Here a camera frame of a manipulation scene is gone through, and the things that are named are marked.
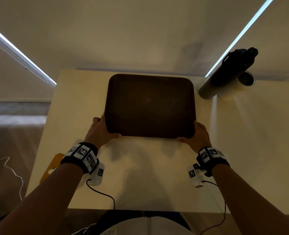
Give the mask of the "person's right hand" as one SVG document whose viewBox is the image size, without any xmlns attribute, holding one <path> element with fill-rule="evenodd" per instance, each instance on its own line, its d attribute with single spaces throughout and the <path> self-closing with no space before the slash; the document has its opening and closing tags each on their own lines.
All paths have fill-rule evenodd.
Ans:
<svg viewBox="0 0 289 235">
<path fill-rule="evenodd" d="M 203 124 L 194 121 L 194 127 L 195 133 L 191 138 L 193 143 L 189 147 L 198 154 L 202 148 L 212 147 L 212 144 L 207 129 Z"/>
</svg>

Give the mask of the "person's left hand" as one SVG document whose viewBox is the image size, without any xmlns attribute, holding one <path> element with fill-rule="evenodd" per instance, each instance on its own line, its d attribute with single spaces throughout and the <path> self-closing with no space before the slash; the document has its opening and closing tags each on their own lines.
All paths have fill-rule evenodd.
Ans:
<svg viewBox="0 0 289 235">
<path fill-rule="evenodd" d="M 105 115 L 101 118 L 94 117 L 92 125 L 88 130 L 84 142 L 94 145 L 98 150 L 108 142 L 105 142 L 105 134 L 109 133 L 106 126 Z"/>
</svg>

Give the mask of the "dark brown plastic tray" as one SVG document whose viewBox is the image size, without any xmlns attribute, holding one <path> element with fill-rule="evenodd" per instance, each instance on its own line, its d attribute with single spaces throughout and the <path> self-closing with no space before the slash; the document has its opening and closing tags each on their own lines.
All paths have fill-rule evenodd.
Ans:
<svg viewBox="0 0 289 235">
<path fill-rule="evenodd" d="M 115 74 L 105 106 L 107 130 L 129 137 L 192 138 L 193 83 L 182 77 Z"/>
</svg>

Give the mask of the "person's right forearm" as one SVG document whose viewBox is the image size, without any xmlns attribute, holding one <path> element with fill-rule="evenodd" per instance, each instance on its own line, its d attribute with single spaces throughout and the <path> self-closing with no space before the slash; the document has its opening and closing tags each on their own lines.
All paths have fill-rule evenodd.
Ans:
<svg viewBox="0 0 289 235">
<path fill-rule="evenodd" d="M 219 164 L 212 175 L 243 235 L 289 235 L 289 218 L 231 167 Z"/>
</svg>

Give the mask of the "person's left forearm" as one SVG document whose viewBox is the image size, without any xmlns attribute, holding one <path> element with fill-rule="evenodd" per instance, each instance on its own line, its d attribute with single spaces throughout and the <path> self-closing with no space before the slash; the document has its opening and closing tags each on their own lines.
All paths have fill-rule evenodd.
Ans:
<svg viewBox="0 0 289 235">
<path fill-rule="evenodd" d="M 0 235 L 52 235 L 60 226 L 83 176 L 64 163 L 0 222 Z"/>
</svg>

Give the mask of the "right wristband with marker tags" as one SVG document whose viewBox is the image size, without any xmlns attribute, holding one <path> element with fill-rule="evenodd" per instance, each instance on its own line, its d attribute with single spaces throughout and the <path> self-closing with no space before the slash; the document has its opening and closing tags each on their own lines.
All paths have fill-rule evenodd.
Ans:
<svg viewBox="0 0 289 235">
<path fill-rule="evenodd" d="M 219 164 L 230 166 L 223 153 L 214 147 L 203 147 L 196 158 L 201 170 L 205 170 L 206 177 L 212 177 L 212 170 Z"/>
</svg>

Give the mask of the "wristband with marker tags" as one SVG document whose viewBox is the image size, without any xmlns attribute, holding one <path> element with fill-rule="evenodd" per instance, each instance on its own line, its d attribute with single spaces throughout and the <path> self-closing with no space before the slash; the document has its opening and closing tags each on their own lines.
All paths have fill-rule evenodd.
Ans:
<svg viewBox="0 0 289 235">
<path fill-rule="evenodd" d="M 68 163 L 80 167 L 83 174 L 92 174 L 99 165 L 98 148 L 88 142 L 74 145 L 63 157 L 60 165 Z"/>
<path fill-rule="evenodd" d="M 196 158 L 201 170 L 205 170 L 206 177 L 212 177 L 212 170 L 219 164 L 230 166 L 223 153 L 214 147 L 203 147 Z"/>
</svg>

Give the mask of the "left wristband with marker tags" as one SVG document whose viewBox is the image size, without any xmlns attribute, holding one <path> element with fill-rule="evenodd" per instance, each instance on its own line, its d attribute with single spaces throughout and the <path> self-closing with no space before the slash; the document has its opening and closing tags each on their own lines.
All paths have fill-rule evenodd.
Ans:
<svg viewBox="0 0 289 235">
<path fill-rule="evenodd" d="M 80 167 L 83 174 L 92 174 L 99 165 L 98 148 L 88 142 L 74 145 L 63 157 L 60 165 L 68 163 Z"/>
</svg>

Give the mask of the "yellow chair seat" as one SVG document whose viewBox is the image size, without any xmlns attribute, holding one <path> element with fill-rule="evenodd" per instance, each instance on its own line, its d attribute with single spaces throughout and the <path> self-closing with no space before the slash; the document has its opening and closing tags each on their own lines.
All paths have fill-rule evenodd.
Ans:
<svg viewBox="0 0 289 235">
<path fill-rule="evenodd" d="M 50 162 L 48 168 L 46 169 L 45 173 L 43 174 L 41 180 L 40 180 L 40 184 L 46 179 L 48 178 L 52 172 L 58 167 L 60 166 L 60 162 L 62 161 L 62 159 L 64 158 L 64 154 L 56 154 L 54 156 L 54 158 L 52 159 L 52 161 Z"/>
</svg>

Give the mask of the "white cylindrical cup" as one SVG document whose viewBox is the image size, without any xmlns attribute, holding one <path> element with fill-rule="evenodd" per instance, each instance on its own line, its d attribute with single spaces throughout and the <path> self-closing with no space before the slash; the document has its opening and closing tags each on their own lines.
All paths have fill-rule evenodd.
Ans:
<svg viewBox="0 0 289 235">
<path fill-rule="evenodd" d="M 245 71 L 223 89 L 218 94 L 218 97 L 225 101 L 232 100 L 237 94 L 245 91 L 248 87 L 253 86 L 254 83 L 254 76 L 250 72 Z"/>
</svg>

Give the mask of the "black water bottle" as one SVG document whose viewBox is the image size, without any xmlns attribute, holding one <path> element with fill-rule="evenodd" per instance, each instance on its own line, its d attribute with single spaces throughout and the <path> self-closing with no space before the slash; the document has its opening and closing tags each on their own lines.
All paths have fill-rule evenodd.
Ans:
<svg viewBox="0 0 289 235">
<path fill-rule="evenodd" d="M 205 100 L 213 98 L 251 67 L 257 55 L 258 49 L 254 47 L 229 52 L 222 60 L 221 66 L 199 89 L 199 96 Z"/>
</svg>

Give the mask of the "person's dark trousers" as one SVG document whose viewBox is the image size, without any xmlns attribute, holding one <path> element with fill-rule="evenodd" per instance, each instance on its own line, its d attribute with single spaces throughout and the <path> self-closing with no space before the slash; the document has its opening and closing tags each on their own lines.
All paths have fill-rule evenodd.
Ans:
<svg viewBox="0 0 289 235">
<path fill-rule="evenodd" d="M 179 212 L 172 211 L 138 211 L 138 210 L 107 210 L 92 228 L 90 235 L 99 235 L 111 226 L 120 222 L 139 217 L 163 217 L 172 220 L 188 230 L 189 225 Z"/>
</svg>

